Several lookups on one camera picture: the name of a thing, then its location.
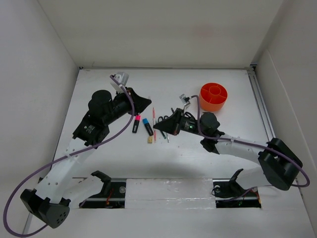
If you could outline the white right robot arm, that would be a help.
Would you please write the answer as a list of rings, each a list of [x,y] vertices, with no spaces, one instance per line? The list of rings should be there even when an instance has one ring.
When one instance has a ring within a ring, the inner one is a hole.
[[[205,150],[218,155],[230,155],[257,164],[253,169],[238,169],[225,179],[219,188],[230,196],[241,195],[253,187],[271,185],[287,191],[302,171],[299,158],[277,138],[269,142],[251,142],[230,136],[220,130],[213,113],[203,113],[198,118],[177,108],[169,117],[154,125],[154,129],[170,135],[181,131],[202,136],[200,144]]]

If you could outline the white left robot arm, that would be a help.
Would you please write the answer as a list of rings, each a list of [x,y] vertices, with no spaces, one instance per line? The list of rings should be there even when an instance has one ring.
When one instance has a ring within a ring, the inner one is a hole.
[[[20,198],[28,211],[55,229],[68,216],[70,209],[79,208],[93,196],[110,192],[111,178],[95,171],[81,183],[69,187],[72,178],[109,134],[109,125],[125,114],[142,113],[151,100],[138,96],[132,88],[114,98],[107,90],[96,91],[88,103],[89,110],[73,132],[66,149],[66,159],[52,166],[49,173],[33,189],[25,189]]]

